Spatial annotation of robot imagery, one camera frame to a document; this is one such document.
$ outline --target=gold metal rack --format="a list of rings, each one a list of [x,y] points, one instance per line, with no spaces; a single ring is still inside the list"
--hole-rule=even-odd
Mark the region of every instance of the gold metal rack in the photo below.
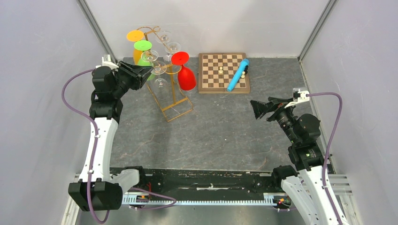
[[[159,37],[159,35],[157,34],[157,32],[159,32],[159,31],[161,30],[159,26],[156,26],[156,27],[154,27],[154,28],[150,28],[150,27],[140,27],[140,28],[138,28],[137,30],[140,30],[140,29],[143,29],[143,28],[150,29],[149,32],[144,32],[145,40],[148,41],[148,34],[154,33],[155,36],[160,40],[160,42],[161,42],[161,43],[168,49],[168,51],[170,52],[170,49],[167,47],[166,43],[162,42],[161,37]],[[161,106],[160,103],[159,103],[158,98],[156,97],[156,95],[155,95],[155,94],[153,93],[153,91],[151,90],[151,87],[148,85],[148,83],[146,84],[146,86],[148,87],[149,91],[150,91],[151,94],[153,95],[153,98],[155,99],[156,103],[158,104],[159,108],[161,109],[161,111],[162,111],[164,117],[166,118],[166,121],[167,121],[167,122],[170,122],[170,121],[172,121],[172,120],[174,120],[174,119],[176,119],[176,118],[178,118],[178,117],[180,117],[180,116],[182,116],[182,115],[184,115],[184,114],[187,114],[187,113],[189,113],[190,111],[193,110],[193,104],[192,104],[192,102],[189,100],[189,98],[188,98],[186,95],[183,94],[183,91],[181,90],[180,85],[179,85],[177,82],[174,81],[173,75],[176,74],[176,73],[178,73],[178,72],[180,72],[180,70],[181,70],[182,67],[180,66],[179,69],[173,71],[173,68],[172,68],[173,66],[174,66],[173,64],[167,64],[167,65],[165,65],[165,67],[167,68],[167,69],[166,69],[166,73],[170,75],[170,79],[171,79],[171,92],[172,92],[172,95],[173,95],[173,103],[172,103],[172,104],[170,104],[170,105],[168,105],[168,106],[162,108],[162,106]],[[182,98],[181,100],[177,100],[177,98],[176,98],[176,90],[175,90],[175,87],[174,87],[175,84],[178,86],[178,89],[180,90],[180,93],[181,93],[181,95],[183,96],[183,98]],[[175,117],[172,117],[172,118],[168,118],[167,115],[166,115],[166,113],[165,113],[165,111],[168,110],[168,109],[171,109],[172,107],[174,107],[174,106],[176,106],[176,105],[178,105],[178,104],[183,103],[184,101],[188,101],[189,104],[191,105],[191,108],[190,108],[188,111],[185,111],[185,112],[179,114],[178,116],[175,116]]]

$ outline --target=wooden chessboard frame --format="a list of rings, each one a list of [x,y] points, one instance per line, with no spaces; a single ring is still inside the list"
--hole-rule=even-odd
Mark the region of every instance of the wooden chessboard frame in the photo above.
[[[250,79],[249,75],[247,74],[245,76],[245,88],[234,88],[231,92],[227,91],[228,84],[225,84],[225,87],[223,88],[204,88],[203,87],[203,55],[242,55],[243,59],[246,58],[246,53],[243,52],[226,52],[226,53],[221,53],[221,52],[211,52],[211,53],[200,53],[199,54],[199,84],[198,84],[198,89],[200,94],[249,94],[251,91],[250,88]]]

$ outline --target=white wall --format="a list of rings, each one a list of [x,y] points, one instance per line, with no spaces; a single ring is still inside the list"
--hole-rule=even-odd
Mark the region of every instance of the white wall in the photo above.
[[[245,52],[249,57],[297,57],[327,0],[87,0],[118,58],[131,57],[126,39],[138,27],[160,26],[191,56]],[[165,54],[154,42],[154,50]]]
[[[61,90],[103,50],[74,0],[2,1],[0,27],[0,224],[60,224],[90,129]],[[87,74],[66,98],[87,112],[92,90]]]
[[[338,1],[303,63],[312,92],[343,97],[332,153],[364,225],[398,219],[397,8],[396,0]],[[337,99],[315,102],[330,135]]]

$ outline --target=chessboard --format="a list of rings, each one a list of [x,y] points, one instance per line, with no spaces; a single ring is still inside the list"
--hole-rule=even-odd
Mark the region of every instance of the chessboard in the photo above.
[[[245,53],[200,53],[199,54],[199,93],[201,94],[248,94],[250,93],[249,75],[240,78],[235,88],[229,92],[227,87],[246,58]]]

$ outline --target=blue tube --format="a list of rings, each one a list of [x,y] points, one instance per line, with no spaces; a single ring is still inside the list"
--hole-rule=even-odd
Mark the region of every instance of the blue tube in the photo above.
[[[239,81],[240,76],[242,75],[242,72],[245,70],[245,67],[249,65],[249,60],[244,59],[240,62],[239,68],[237,69],[234,77],[231,80],[231,83],[227,87],[227,91],[232,91],[235,88],[235,85]]]

